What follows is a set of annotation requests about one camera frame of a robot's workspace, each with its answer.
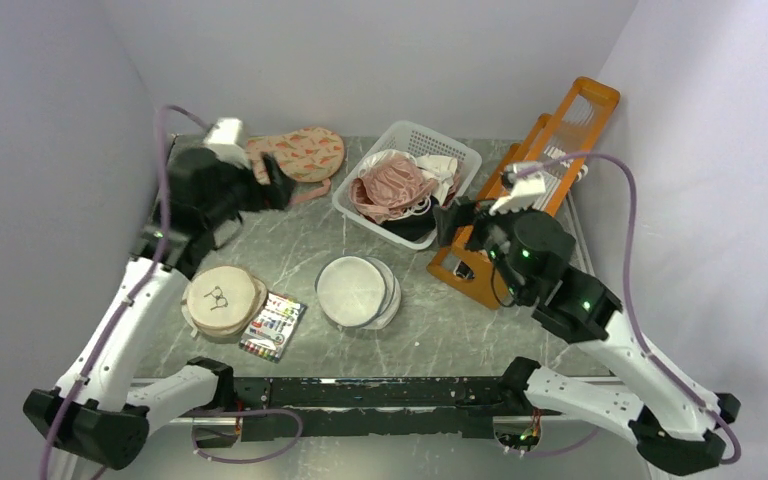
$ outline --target box of crayons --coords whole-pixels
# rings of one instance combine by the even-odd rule
[[[278,362],[298,328],[307,306],[269,292],[263,309],[243,331],[240,348],[271,362]]]

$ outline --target gray marble table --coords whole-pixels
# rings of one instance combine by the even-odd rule
[[[376,140],[346,139],[348,159],[333,179],[335,188]],[[475,194],[510,142],[464,143],[484,160],[469,191]],[[576,234],[570,212],[565,204],[558,218]],[[582,253],[575,263],[586,269]],[[317,306],[314,278],[328,260],[341,254],[373,255],[401,282],[401,308],[383,330],[340,331]],[[284,358],[275,364],[244,352],[236,342],[191,338],[175,305],[157,330],[137,376],[170,375],[196,356],[225,362],[237,376],[500,375],[515,356],[536,359],[565,375],[608,375],[603,366],[543,330],[530,318],[528,308],[488,310],[431,276],[425,267],[434,254],[434,248],[414,252],[395,246],[346,220],[331,206],[330,195],[287,212],[248,214],[242,234],[211,253],[202,268],[245,266],[270,290],[309,305]]]

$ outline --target white plastic basket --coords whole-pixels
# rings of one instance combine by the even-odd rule
[[[408,152],[415,157],[426,154],[449,155],[460,160],[461,165],[463,166],[463,172],[457,196],[461,196],[466,192],[466,189],[469,188],[469,184],[472,183],[472,179],[475,178],[475,174],[478,173],[478,169],[481,168],[481,155],[475,150],[457,140],[437,133],[430,128],[404,120],[391,125],[384,135],[375,142],[375,145],[366,152],[364,157],[391,148]],[[349,220],[364,228],[372,230],[396,245],[402,245],[412,250],[424,250],[430,247],[434,242],[434,238],[437,236],[436,231],[431,231],[428,235],[418,241],[411,242],[381,228],[357,213],[351,200],[349,200],[349,185],[352,183],[352,180],[357,178],[359,167],[360,162],[358,162],[358,164],[355,165],[355,168],[349,172],[349,175],[343,180],[343,183],[337,187],[337,190],[331,197],[331,203],[334,204],[334,208],[345,215]]]

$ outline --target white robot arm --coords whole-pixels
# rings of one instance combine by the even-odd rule
[[[226,123],[241,128],[241,122]],[[211,138],[217,137],[227,137],[224,141],[229,144],[238,142],[233,134]],[[180,301],[189,279],[213,248],[216,228],[240,210],[286,208],[293,190],[293,182],[271,158],[264,161],[272,183],[259,185],[249,163],[228,160],[239,158],[233,146],[197,147],[180,157],[169,166],[173,223],[161,267],[155,269],[149,260],[160,240],[161,219],[153,215],[87,346],[55,388],[32,391],[24,405],[26,416],[53,439],[56,448],[113,469],[125,468],[152,433],[190,410],[234,409],[239,392],[233,372],[210,359],[194,359],[175,375],[144,388],[131,390],[131,382],[151,333],[169,306]],[[603,390],[517,358],[495,379],[500,401],[516,411],[560,412],[611,431],[670,473],[686,475],[723,463],[725,442],[714,431],[724,427],[731,436],[727,424],[737,417],[737,399],[715,394],[686,376],[636,331],[626,309],[601,282],[569,265],[575,240],[551,216],[527,208],[542,193],[542,181],[535,181],[531,171],[520,175],[518,168],[505,172],[512,194],[494,205],[456,199],[451,208],[436,211],[441,244],[450,242],[457,228],[472,225],[468,248],[488,253],[514,302],[534,306],[532,316],[544,328],[608,367],[631,393]],[[205,178],[212,183],[199,183]],[[142,289],[137,289],[140,293],[131,297],[133,286],[145,278]],[[85,362],[103,338],[103,348],[86,372]],[[316,380],[322,385],[340,384],[340,379]],[[386,381],[375,379],[377,384]],[[735,447],[733,460],[739,456]]]

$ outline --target white cloth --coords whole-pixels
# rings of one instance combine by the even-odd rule
[[[445,204],[449,190],[455,184],[458,159],[446,155],[423,155],[416,158],[416,166],[422,169],[422,175],[425,178],[437,180],[437,188],[431,192],[431,195],[440,205]]]

